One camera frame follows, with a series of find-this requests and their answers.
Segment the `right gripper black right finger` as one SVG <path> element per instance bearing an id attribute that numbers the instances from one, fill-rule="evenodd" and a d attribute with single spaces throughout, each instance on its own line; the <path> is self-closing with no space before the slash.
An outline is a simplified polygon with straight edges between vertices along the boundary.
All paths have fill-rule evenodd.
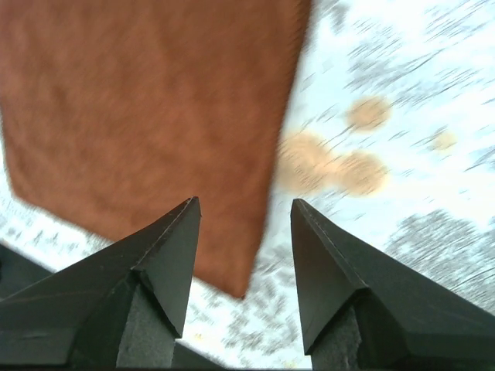
<path id="1" fill-rule="evenodd" d="M 494 317 L 328 220 L 291 208 L 305 354 L 315 370 L 492 370 Z"/>

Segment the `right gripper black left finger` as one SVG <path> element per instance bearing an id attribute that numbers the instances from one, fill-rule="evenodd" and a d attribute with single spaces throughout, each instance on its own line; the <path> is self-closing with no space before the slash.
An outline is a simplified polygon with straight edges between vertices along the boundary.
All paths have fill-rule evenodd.
<path id="1" fill-rule="evenodd" d="M 192 197 L 1 303 L 3 369 L 168 369 L 200 228 Z"/>

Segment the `brown towel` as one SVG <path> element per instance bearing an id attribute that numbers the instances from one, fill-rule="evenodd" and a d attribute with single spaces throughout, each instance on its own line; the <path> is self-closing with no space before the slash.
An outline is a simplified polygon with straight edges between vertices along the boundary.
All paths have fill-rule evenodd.
<path id="1" fill-rule="evenodd" d="M 3 1 L 12 191 L 120 240 L 198 196 L 195 275 L 246 294 L 309 1 Z"/>

